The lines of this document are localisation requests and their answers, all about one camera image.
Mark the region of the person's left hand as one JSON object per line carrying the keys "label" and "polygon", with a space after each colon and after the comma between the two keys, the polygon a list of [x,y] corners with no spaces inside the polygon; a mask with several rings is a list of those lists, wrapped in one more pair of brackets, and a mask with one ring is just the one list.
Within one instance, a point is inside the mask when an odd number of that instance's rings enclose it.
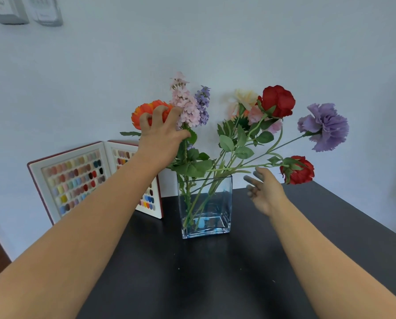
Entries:
{"label": "person's left hand", "polygon": [[152,115],[145,113],[140,117],[141,137],[137,156],[144,166],[157,174],[173,162],[181,142],[175,140],[175,130],[183,109],[171,109],[162,127],[152,127]]}

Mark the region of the person's right hand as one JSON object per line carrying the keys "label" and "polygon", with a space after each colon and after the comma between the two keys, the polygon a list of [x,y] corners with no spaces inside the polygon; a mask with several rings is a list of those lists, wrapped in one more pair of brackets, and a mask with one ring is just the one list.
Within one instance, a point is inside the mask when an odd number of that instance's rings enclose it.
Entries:
{"label": "person's right hand", "polygon": [[268,217],[279,214],[290,204],[282,185],[272,173],[272,181],[263,183],[258,178],[245,175],[247,194],[254,206]]}

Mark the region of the pale pink stock flower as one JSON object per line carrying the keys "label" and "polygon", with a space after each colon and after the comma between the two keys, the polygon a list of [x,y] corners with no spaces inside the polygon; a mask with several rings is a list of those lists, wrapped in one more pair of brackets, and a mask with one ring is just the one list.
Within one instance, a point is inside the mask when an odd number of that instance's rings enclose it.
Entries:
{"label": "pale pink stock flower", "polygon": [[188,130],[190,132],[190,137],[181,142],[175,159],[168,167],[170,170],[175,171],[177,175],[180,190],[179,209],[183,231],[190,226],[192,208],[191,188],[192,185],[195,185],[195,178],[186,174],[190,163],[196,160],[193,154],[189,154],[189,150],[194,149],[193,145],[197,141],[197,135],[193,131],[193,128],[199,126],[201,120],[198,102],[195,96],[188,90],[187,84],[188,82],[185,80],[185,76],[181,72],[178,72],[170,85],[172,99],[169,102],[172,106],[182,109],[177,126],[178,130]]}

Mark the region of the person's right forearm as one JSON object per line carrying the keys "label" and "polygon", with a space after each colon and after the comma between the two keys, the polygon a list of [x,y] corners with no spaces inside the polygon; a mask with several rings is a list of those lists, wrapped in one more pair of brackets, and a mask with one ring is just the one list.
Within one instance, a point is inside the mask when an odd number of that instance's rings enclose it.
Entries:
{"label": "person's right forearm", "polygon": [[270,221],[320,319],[396,319],[396,296],[328,240],[287,198]]}

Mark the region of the person's left forearm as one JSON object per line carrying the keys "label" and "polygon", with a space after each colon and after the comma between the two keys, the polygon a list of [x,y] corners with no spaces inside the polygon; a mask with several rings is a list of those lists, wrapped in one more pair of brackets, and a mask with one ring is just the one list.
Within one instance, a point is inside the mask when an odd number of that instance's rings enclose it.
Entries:
{"label": "person's left forearm", "polygon": [[0,273],[0,319],[75,319],[140,198],[172,158],[138,151]]}

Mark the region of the orange flower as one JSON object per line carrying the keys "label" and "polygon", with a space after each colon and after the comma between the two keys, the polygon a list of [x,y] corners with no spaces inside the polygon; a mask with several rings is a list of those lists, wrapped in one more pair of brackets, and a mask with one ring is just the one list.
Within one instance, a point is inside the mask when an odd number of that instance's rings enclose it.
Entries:
{"label": "orange flower", "polygon": [[169,116],[169,113],[171,111],[171,109],[174,107],[171,104],[168,104],[165,101],[162,100],[155,100],[152,101],[150,103],[144,103],[140,106],[138,106],[135,111],[131,114],[131,121],[133,126],[137,129],[137,130],[141,130],[141,126],[140,126],[140,117],[145,114],[148,113],[150,115],[153,114],[153,111],[155,110],[155,108],[159,107],[159,106],[164,106],[167,109],[162,113],[162,120],[165,123],[166,119]]}

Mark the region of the lilac spike flower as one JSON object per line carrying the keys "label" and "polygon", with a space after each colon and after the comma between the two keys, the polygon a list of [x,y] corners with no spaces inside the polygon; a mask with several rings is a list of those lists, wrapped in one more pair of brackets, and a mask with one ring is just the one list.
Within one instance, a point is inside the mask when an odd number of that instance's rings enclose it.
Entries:
{"label": "lilac spike flower", "polygon": [[209,120],[210,90],[209,87],[201,85],[201,89],[195,93],[195,100],[200,113],[199,126],[206,125]]}

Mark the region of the small red rose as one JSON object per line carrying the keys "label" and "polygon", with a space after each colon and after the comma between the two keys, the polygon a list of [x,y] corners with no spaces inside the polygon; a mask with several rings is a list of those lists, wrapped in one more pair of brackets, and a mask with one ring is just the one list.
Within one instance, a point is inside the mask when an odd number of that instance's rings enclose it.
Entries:
{"label": "small red rose", "polygon": [[313,180],[314,166],[304,156],[283,157],[274,152],[255,158],[241,160],[236,155],[226,157],[226,152],[216,158],[213,166],[205,172],[205,176],[215,177],[222,173],[244,173],[251,167],[278,169],[286,184],[304,184]]}

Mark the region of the square glass vase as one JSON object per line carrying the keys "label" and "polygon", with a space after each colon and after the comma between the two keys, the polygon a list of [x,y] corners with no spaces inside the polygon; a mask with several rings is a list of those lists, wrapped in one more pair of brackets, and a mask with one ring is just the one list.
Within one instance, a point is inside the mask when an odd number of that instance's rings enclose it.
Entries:
{"label": "square glass vase", "polygon": [[229,233],[232,222],[232,176],[177,176],[183,239]]}

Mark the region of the small pink flower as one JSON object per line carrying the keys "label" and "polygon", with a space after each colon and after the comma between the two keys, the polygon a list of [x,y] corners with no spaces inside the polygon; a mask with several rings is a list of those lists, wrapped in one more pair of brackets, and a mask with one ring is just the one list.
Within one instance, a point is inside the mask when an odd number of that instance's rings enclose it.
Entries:
{"label": "small pink flower", "polygon": [[[263,113],[260,111],[258,106],[252,106],[248,113],[248,124],[252,126],[254,123],[258,123],[263,117]],[[272,134],[276,134],[282,128],[282,120],[274,119],[275,121],[268,127],[264,126],[264,122],[261,122],[260,129],[262,131],[268,131]]]}

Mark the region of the cream flower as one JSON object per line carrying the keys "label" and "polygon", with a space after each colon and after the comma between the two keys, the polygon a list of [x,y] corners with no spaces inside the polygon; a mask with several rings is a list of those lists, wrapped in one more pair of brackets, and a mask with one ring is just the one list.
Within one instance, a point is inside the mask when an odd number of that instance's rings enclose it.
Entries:
{"label": "cream flower", "polygon": [[244,116],[248,116],[251,108],[256,104],[258,94],[254,91],[235,89],[233,95],[228,100],[228,115],[231,119],[239,116],[239,103],[245,107]]}

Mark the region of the large red rose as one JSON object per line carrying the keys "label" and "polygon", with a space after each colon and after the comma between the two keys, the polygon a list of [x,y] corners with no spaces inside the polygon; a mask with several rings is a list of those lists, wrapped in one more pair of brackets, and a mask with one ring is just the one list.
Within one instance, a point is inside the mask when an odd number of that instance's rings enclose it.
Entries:
{"label": "large red rose", "polygon": [[270,126],[275,120],[291,116],[296,100],[291,91],[280,85],[264,88],[262,94],[258,94],[256,106],[263,113],[258,123],[252,126],[248,124],[248,116],[244,116],[245,107],[239,103],[239,116],[223,121],[217,126],[219,135],[219,147],[226,152],[226,157],[236,155],[241,160],[255,158],[260,155],[268,155],[274,152],[282,139],[282,128],[276,134],[260,129],[261,122],[264,126]]}

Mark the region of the purple carnation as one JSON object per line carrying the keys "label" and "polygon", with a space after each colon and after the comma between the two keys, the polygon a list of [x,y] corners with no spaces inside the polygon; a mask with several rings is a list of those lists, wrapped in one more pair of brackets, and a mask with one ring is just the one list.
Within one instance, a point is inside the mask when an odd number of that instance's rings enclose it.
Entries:
{"label": "purple carnation", "polygon": [[332,151],[345,142],[349,133],[348,120],[339,115],[333,103],[314,103],[307,109],[310,114],[299,118],[297,123],[297,129],[301,135],[289,142],[278,144],[275,153],[277,149],[307,137],[315,143],[312,150],[316,152]]}

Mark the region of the nail colour sample book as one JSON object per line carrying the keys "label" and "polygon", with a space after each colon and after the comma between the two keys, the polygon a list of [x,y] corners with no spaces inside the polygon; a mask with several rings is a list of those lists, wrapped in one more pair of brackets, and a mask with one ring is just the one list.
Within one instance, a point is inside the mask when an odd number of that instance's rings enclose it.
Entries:
{"label": "nail colour sample book", "polygon": [[55,225],[137,152],[137,143],[99,141],[31,161],[27,168]]}

